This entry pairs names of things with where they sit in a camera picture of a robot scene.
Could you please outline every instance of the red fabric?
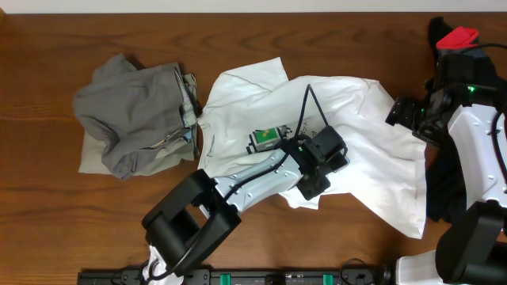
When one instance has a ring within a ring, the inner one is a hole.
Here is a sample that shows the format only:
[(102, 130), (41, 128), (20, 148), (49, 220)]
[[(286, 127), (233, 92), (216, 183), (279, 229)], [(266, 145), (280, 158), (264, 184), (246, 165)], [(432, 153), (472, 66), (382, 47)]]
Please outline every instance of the red fabric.
[(477, 45), (472, 44), (477, 37), (478, 30), (475, 28), (458, 27), (446, 35), (442, 40), (439, 40), (438, 43), (436, 43), (436, 48), (448, 50), (471, 48)]

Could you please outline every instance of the wooden table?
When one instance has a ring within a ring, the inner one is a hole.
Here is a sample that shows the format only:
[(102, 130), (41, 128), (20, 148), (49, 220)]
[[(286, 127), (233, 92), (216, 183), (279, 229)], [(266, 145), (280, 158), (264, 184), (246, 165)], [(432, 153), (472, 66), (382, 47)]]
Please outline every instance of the wooden table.
[[(205, 104), (225, 70), (280, 56), (289, 78), (313, 74), (380, 80), (393, 97), (422, 95), (432, 55), (432, 13), (16, 15), (0, 33), (0, 284), (73, 284), (82, 268), (120, 268), (147, 258), (141, 218), (181, 177), (184, 162), (120, 181), (78, 173), (83, 129), (75, 92), (113, 55), (146, 67), (178, 61)], [(507, 39), (504, 13), (452, 13), (483, 43)], [(507, 76), (505, 51), (488, 51)], [(292, 210), (273, 196), (206, 260), (215, 268), (333, 268), (434, 249), (448, 225), (427, 222), (409, 239), (351, 195)]]

